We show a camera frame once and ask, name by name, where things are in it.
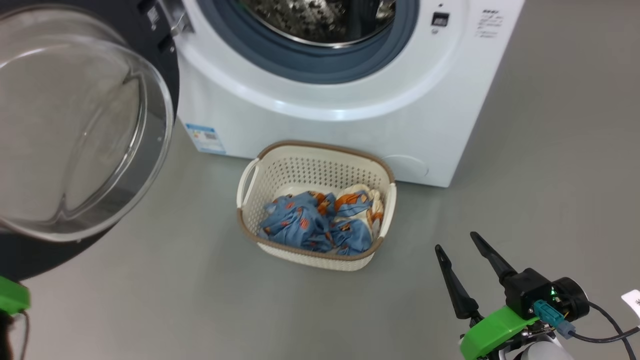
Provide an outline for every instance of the brown basket rim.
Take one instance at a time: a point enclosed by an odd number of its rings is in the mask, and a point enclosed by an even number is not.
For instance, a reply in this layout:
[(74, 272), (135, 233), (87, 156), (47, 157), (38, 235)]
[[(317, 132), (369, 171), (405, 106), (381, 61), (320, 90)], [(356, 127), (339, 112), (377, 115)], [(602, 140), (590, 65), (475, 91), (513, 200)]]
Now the brown basket rim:
[[(279, 147), (283, 147), (283, 146), (315, 147), (317, 149), (326, 149), (326, 150), (332, 150), (332, 151), (345, 152), (347, 154), (359, 156), (361, 158), (367, 158), (369, 160), (372, 160), (372, 161), (378, 163), (380, 166), (382, 166), (385, 169), (385, 172), (387, 173), (387, 175), (389, 176), (389, 185), (394, 185), (395, 186), (396, 178), (394, 177), (394, 173), (393, 173), (393, 171), (391, 171), (391, 168), (382, 159), (378, 158), (377, 156), (373, 156), (372, 154), (369, 154), (367, 152), (358, 151), (358, 150), (354, 150), (354, 149), (349, 149), (347, 147), (340, 147), (340, 146), (335, 146), (335, 145), (326, 145), (326, 144), (323, 144), (323, 143), (315, 143), (315, 142), (303, 142), (303, 141), (296, 141), (296, 140), (288, 140), (288, 141), (277, 142), (277, 143), (274, 143), (274, 144), (272, 144), (270, 146), (267, 146), (260, 154), (258, 154), (258, 159), (261, 160), (268, 152), (270, 152), (270, 151), (272, 151), (274, 149), (277, 149)], [(240, 226), (242, 227), (243, 232), (245, 233), (245, 235), (247, 235), (249, 237), (249, 239), (253, 240), (255, 243), (261, 243), (263, 245), (274, 247), (276, 249), (292, 252), (294, 254), (311, 256), (313, 258), (322, 258), (322, 259), (339, 260), (339, 261), (357, 261), (357, 260), (361, 260), (361, 259), (368, 258), (369, 256), (373, 255), (373, 253), (377, 251), (377, 249), (380, 247), (380, 245), (382, 245), (382, 242), (385, 239), (384, 236), (379, 236), (378, 238), (376, 238), (376, 241), (374, 241), (374, 243), (371, 245), (369, 250), (363, 252), (362, 254), (358, 254), (358, 255), (355, 255), (355, 256), (325, 254), (325, 253), (322, 253), (322, 252), (313, 252), (313, 251), (309, 251), (309, 250), (299, 249), (299, 248), (296, 248), (296, 247), (290, 247), (290, 246), (282, 245), (282, 244), (279, 244), (279, 243), (276, 243), (276, 242), (273, 242), (273, 241), (269, 241), (269, 240), (265, 240), (263, 238), (260, 238), (256, 234), (253, 234), (251, 231), (249, 231), (249, 228), (247, 228), (247, 226), (244, 223), (244, 220), (242, 218), (242, 209), (241, 208), (239, 208), (237, 210), (237, 216), (238, 216), (238, 221), (240, 222)]]

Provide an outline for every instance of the laundry basket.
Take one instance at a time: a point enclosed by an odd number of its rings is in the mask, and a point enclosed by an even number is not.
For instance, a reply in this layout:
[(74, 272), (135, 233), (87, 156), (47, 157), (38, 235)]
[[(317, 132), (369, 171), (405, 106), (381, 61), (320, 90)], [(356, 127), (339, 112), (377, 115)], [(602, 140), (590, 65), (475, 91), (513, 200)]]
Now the laundry basket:
[[(355, 184), (366, 184), (380, 191), (385, 207), (380, 234), (362, 254), (312, 252), (256, 235), (268, 215), (265, 204), (277, 197), (309, 190), (338, 194)], [(236, 201), (244, 232), (267, 253), (318, 268), (355, 271), (371, 261), (387, 235), (396, 206), (396, 184), (391, 169), (372, 155), (331, 145), (289, 141), (269, 146), (247, 166), (238, 185)]]

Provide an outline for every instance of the washing machine door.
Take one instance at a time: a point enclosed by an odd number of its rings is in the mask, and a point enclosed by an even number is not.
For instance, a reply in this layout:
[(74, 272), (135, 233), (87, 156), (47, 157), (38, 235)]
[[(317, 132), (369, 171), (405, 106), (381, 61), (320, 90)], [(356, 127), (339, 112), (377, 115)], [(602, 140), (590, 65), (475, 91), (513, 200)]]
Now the washing machine door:
[(75, 256), (149, 189), (178, 101), (170, 30), (150, 0), (0, 2), (0, 276)]

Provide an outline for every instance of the blue and white sticker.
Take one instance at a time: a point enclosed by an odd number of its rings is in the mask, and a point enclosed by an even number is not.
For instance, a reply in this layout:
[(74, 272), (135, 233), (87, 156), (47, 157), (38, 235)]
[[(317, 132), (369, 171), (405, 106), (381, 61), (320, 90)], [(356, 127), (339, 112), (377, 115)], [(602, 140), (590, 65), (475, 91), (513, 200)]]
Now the blue and white sticker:
[(220, 136), (213, 127), (185, 124), (187, 133), (199, 151), (211, 154), (226, 154)]

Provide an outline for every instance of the white washing machine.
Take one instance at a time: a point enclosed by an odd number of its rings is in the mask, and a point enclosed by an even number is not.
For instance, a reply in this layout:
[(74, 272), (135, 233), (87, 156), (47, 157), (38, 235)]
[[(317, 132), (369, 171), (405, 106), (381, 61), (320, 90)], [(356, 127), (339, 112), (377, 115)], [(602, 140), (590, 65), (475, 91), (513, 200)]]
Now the white washing machine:
[(373, 27), (323, 38), (314, 21), (343, 26), (332, 16), (349, 1), (184, 0), (193, 32), (175, 37), (178, 116), (202, 152), (330, 143), (383, 158), (399, 180), (446, 187), (523, 2), (382, 0)]

